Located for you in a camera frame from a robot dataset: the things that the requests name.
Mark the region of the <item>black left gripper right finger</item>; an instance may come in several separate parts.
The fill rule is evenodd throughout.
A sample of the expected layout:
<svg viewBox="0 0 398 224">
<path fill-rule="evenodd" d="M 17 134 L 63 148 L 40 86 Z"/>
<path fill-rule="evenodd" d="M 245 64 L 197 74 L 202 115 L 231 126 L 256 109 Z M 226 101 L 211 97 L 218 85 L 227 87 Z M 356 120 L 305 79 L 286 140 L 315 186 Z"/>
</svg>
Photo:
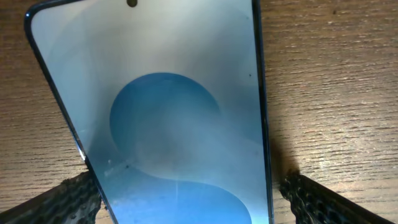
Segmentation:
<svg viewBox="0 0 398 224">
<path fill-rule="evenodd" d="M 394 224 L 297 170 L 287 173 L 279 190 L 290 202 L 297 224 Z"/>
</svg>

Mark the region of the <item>blue Galaxy smartphone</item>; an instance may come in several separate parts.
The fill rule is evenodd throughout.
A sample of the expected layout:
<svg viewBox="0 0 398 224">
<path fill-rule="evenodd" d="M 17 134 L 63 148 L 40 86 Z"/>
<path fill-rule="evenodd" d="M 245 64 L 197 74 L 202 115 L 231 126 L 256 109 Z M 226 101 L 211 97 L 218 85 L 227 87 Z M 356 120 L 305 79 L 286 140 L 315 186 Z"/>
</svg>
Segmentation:
<svg viewBox="0 0 398 224">
<path fill-rule="evenodd" d="M 274 221 L 257 1 L 44 1 L 24 29 L 113 222 Z"/>
</svg>

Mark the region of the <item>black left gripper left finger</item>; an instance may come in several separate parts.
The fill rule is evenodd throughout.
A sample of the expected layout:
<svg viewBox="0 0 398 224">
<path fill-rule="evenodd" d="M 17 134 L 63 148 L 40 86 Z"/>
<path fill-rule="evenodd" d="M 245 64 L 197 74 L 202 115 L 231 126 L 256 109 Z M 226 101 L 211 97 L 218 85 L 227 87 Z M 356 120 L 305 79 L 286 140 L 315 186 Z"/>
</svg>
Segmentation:
<svg viewBox="0 0 398 224">
<path fill-rule="evenodd" d="M 101 195 L 89 172 L 1 213 L 1 224 L 94 223 Z"/>
</svg>

